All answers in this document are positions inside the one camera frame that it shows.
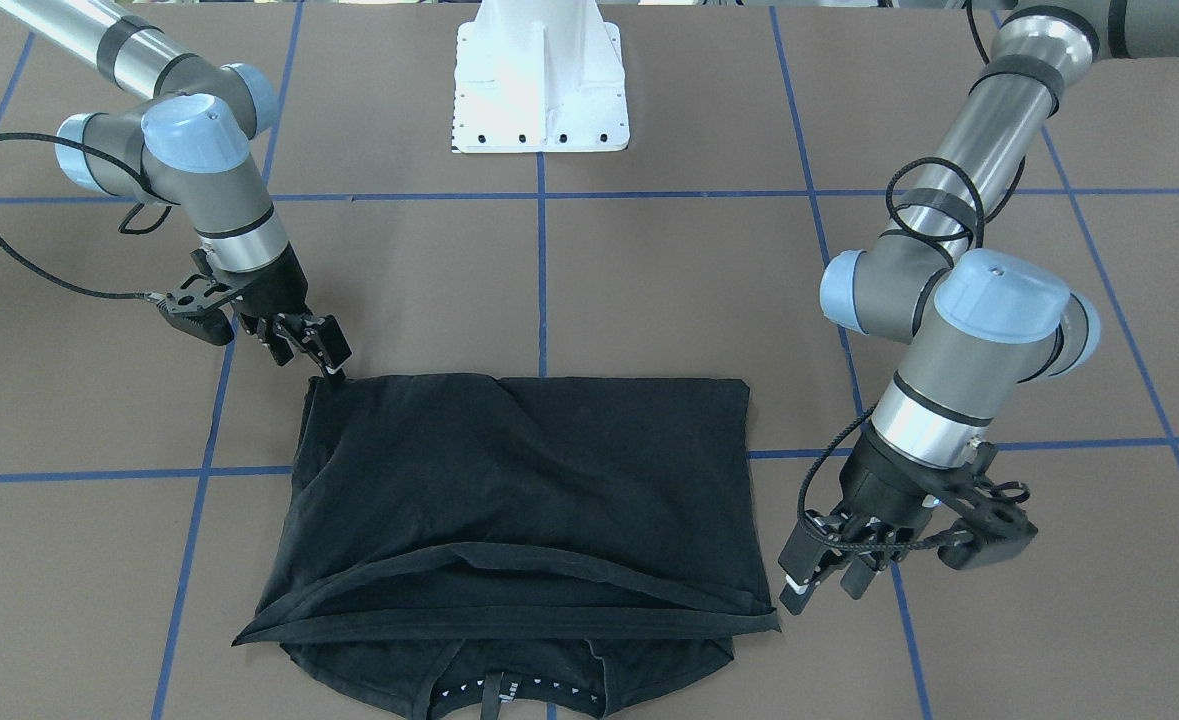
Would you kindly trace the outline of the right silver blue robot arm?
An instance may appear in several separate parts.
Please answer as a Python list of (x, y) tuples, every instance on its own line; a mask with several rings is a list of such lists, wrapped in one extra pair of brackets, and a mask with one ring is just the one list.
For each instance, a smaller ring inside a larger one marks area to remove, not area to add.
[(0, 1), (0, 12), (141, 97), (121, 113), (73, 115), (50, 136), (77, 186), (187, 214), (199, 238), (196, 272), (137, 300), (210, 345), (228, 345), (241, 328), (275, 364), (307, 356), (341, 383), (351, 355), (345, 333), (307, 306), (307, 275), (250, 147), (281, 115), (261, 70), (215, 67), (108, 1)]

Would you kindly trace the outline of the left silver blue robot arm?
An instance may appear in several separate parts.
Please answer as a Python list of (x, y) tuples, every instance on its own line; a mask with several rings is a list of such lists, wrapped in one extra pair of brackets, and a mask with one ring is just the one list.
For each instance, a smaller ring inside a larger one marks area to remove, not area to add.
[(778, 556), (791, 614), (835, 574), (858, 600), (910, 551), (955, 570), (1014, 559), (1038, 536), (1027, 485), (988, 477), (988, 429), (1020, 384), (1071, 374), (1095, 352), (1096, 308), (1058, 275), (992, 249), (992, 220), (1066, 91), (1093, 64), (1179, 58), (1179, 1), (1019, 1), (935, 154), (905, 164), (883, 194), (872, 249), (836, 255), (819, 284), (826, 319), (904, 343), (877, 404), (841, 430), (857, 437), (839, 502), (808, 509)]

